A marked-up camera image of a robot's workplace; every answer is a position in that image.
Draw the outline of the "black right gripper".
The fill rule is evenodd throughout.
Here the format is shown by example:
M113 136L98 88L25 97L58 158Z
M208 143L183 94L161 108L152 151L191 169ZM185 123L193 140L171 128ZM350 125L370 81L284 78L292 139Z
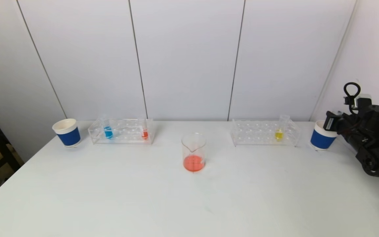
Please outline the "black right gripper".
M338 135L348 134L349 123L346 121L347 117L348 115L341 111L336 113L326 111L326 119L323 129L325 129L325 131L336 132Z

